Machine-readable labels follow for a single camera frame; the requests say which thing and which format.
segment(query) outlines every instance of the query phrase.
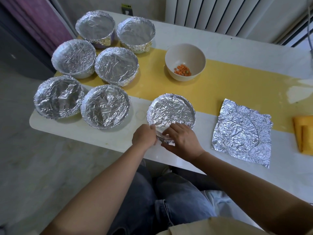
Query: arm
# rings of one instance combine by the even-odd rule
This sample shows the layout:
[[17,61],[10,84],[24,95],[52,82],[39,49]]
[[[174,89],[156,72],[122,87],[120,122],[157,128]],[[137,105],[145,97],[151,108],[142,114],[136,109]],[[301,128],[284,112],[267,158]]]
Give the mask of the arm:
[[204,151],[188,126],[171,124],[163,134],[175,141],[175,146],[163,147],[210,175],[264,230],[277,235],[304,235],[313,228],[313,206]]
[[140,126],[134,133],[133,145],[85,186],[41,235],[106,234],[145,152],[155,142],[155,127]]

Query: yellow towel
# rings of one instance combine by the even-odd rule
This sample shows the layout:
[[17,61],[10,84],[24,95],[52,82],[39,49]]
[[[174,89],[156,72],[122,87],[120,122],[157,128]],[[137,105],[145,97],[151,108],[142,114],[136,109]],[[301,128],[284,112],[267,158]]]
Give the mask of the yellow towel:
[[313,115],[294,117],[293,122],[299,151],[313,155]]

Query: gray floor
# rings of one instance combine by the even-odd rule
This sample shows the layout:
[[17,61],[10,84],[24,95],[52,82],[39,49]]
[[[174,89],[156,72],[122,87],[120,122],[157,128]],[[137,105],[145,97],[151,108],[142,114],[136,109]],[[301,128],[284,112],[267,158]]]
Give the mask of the gray floor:
[[[41,81],[0,62],[0,225],[41,232],[63,206],[121,153],[32,129]],[[165,165],[146,161],[152,176]]]

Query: white table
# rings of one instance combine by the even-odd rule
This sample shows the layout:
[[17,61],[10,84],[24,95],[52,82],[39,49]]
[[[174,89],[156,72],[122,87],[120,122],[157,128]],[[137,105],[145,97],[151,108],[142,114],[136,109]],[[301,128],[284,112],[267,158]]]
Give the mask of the white table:
[[[127,18],[125,15],[111,12],[110,15],[115,19],[116,24]],[[313,76],[309,52],[157,21],[152,22],[156,28],[153,47],[167,50],[174,44],[191,43],[200,47],[207,59],[302,79]],[[141,124],[147,123],[146,113],[151,103],[151,101],[133,96],[130,99],[131,110],[127,119],[121,125],[108,130],[92,128],[79,116],[55,121],[41,117],[36,111],[31,115],[29,123],[31,127],[37,130],[124,152],[131,145],[134,131]],[[196,114],[197,120],[194,131],[205,150],[305,201],[313,203],[313,157],[298,152],[294,134],[271,131],[272,154],[270,168],[267,169],[262,165],[241,161],[212,150],[210,142],[217,117],[201,112],[196,112]],[[190,163],[166,151],[159,144],[151,147],[145,154],[145,158],[202,173]]]

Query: foil-covered plate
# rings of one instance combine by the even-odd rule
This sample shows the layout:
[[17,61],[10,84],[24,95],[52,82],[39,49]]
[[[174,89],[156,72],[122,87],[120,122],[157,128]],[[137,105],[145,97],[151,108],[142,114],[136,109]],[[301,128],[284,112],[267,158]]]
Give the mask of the foil-covered plate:
[[139,69],[137,56],[126,48],[110,47],[96,58],[95,71],[101,79],[117,86],[128,85]]
[[271,116],[225,99],[213,132],[212,147],[269,168]]
[[77,79],[87,78],[95,72],[96,49],[87,40],[72,39],[62,43],[52,55],[53,67]]
[[131,17],[117,25],[116,34],[124,47],[140,54],[150,50],[156,29],[148,19]]
[[156,126],[157,138],[166,143],[174,141],[168,135],[162,135],[172,123],[188,125],[191,129],[196,122],[196,112],[192,104],[183,96],[163,94],[154,99],[147,111],[148,124]]
[[41,83],[34,96],[36,111],[47,119],[75,115],[85,93],[79,81],[71,76],[52,77]]
[[105,11],[89,11],[76,22],[75,29],[96,48],[106,48],[114,40],[115,21]]
[[128,116],[130,100],[119,86],[92,88],[84,97],[80,110],[84,121],[98,129],[113,128]]

